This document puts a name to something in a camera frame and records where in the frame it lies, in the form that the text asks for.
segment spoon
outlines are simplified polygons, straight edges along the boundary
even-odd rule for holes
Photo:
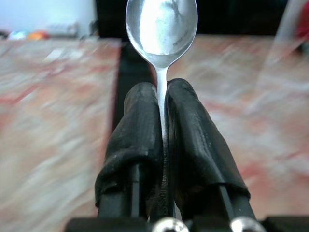
[[[163,152],[167,156],[167,71],[193,42],[197,31],[197,4],[195,0],[128,0],[126,30],[133,47],[156,71]]]

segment metal screw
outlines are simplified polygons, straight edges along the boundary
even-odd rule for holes
[[[266,232],[264,227],[250,217],[237,217],[230,223],[233,232]]]
[[[154,225],[152,230],[152,232],[168,232],[168,231],[189,232],[189,229],[182,221],[172,217],[165,217],[159,220]]]

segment spoon handle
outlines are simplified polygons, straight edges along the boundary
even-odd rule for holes
[[[166,68],[155,68],[157,76],[157,98],[160,110],[161,130],[163,140],[163,178],[162,186],[158,199],[158,207],[153,214],[152,219],[158,220],[164,217],[173,217],[175,214],[173,189],[171,184],[171,163],[169,158],[169,141],[168,141],[168,111],[166,107],[167,91],[167,71]]]

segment table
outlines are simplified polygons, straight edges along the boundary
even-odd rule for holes
[[[298,41],[197,36],[169,70],[231,148],[258,218],[308,214],[309,65]],[[0,42],[0,225],[61,231],[94,216],[120,41]]]

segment pink marble surface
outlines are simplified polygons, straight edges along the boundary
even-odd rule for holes
[[[95,214],[120,46],[0,42],[0,231],[62,231]]]
[[[258,218],[309,215],[309,60],[299,41],[198,36],[168,76],[188,80],[231,148]]]
[[[259,218],[309,214],[309,65],[297,45],[197,36],[168,73],[195,88]],[[57,232],[95,215],[119,48],[0,42],[0,231]]]

